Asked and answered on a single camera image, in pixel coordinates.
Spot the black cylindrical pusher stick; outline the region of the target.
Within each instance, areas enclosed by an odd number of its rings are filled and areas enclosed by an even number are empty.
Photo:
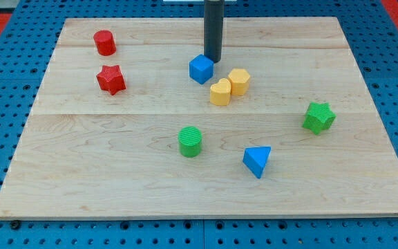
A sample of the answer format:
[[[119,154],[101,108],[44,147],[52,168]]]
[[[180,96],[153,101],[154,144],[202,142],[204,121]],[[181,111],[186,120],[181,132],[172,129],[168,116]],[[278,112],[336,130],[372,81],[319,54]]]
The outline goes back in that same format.
[[[204,55],[217,63],[222,55],[224,0],[204,2]]]

